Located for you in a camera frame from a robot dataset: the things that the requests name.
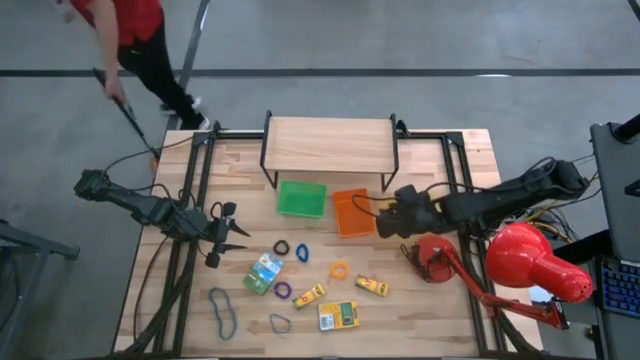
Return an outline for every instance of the keyboard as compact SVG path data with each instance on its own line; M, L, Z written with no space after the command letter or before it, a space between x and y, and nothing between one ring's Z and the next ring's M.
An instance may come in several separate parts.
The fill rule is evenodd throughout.
M640 318L640 266L607 258L599 262L602 308Z

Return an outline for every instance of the person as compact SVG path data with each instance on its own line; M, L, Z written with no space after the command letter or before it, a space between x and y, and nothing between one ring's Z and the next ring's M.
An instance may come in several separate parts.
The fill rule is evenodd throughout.
M66 22L71 7L95 28L106 73L105 94L126 103L118 77L118 62L182 119L181 130L206 130L209 120L194 99L176 82L169 61L160 0L54 0Z

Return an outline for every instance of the orange tray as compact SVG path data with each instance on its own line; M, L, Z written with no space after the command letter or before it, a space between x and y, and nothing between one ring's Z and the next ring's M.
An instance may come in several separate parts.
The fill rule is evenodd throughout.
M333 205L336 210L338 233L340 237L350 238L373 234L376 226L373 216L365 214L353 205L353 195L367 196L367 189L338 191L333 193ZM367 199L356 198L358 206L371 212L371 202Z

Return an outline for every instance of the lamp arm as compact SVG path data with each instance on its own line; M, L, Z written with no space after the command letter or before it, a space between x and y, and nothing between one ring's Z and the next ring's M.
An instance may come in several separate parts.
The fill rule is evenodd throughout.
M533 306L486 293L473 280L471 275L469 275L455 250L450 248L440 249L439 254L436 256L444 257L444 260L447 261L460 278L462 278L462 281L467 285L467 288L469 288L471 293L473 293L473 295L487 309L489 316L495 317L501 309L509 310L513 313L551 325L560 330L566 330L569 328L559 303L547 302L544 303L543 306Z

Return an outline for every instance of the lamp shade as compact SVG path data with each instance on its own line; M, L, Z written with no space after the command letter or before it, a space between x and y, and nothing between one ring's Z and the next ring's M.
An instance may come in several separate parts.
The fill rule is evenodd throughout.
M513 223L498 232L487 250L486 266L489 277L500 285L538 285L568 302L584 301L593 292L591 276L554 256L547 238L527 223Z

